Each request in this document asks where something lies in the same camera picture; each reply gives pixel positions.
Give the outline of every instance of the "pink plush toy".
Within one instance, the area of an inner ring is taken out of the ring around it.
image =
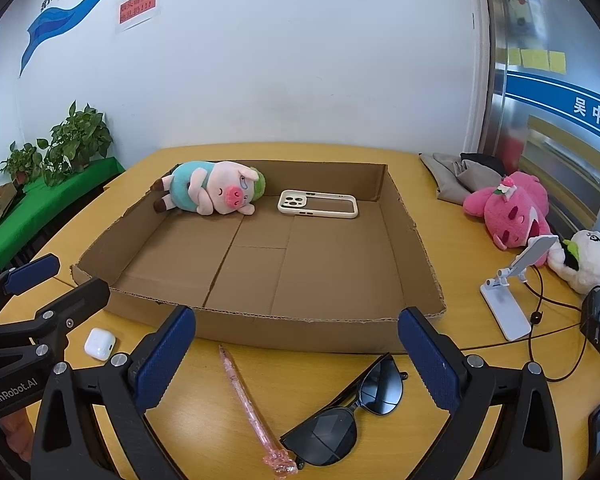
[[[498,187],[471,193],[462,204],[464,212],[484,217],[497,248],[506,251],[526,246],[529,238],[551,234],[544,218],[549,213],[546,190],[537,177],[517,171]],[[536,265],[544,265],[546,254]]]

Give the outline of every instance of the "human hand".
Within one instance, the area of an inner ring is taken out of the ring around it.
[[[17,453],[24,462],[31,462],[33,427],[29,421],[27,410],[22,408],[1,418],[0,427],[7,437],[9,448]]]

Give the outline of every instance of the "green table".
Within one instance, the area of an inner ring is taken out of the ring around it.
[[[42,178],[24,187],[26,195],[0,222],[0,268],[67,206],[125,169],[113,157],[92,162],[82,173],[58,186],[47,186]]]

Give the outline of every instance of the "gray cloth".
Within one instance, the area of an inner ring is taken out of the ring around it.
[[[438,183],[436,197],[454,204],[462,205],[472,192],[483,187],[496,187],[502,180],[491,168],[472,160],[461,160],[455,155],[421,153],[420,160]]]

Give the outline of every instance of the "brown hoof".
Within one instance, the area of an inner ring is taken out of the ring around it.
[[[156,180],[151,186],[152,191],[164,191],[164,184],[162,183],[162,179],[159,178]]]
[[[167,211],[167,205],[164,203],[163,199],[154,202],[154,211],[157,213],[164,213]]]

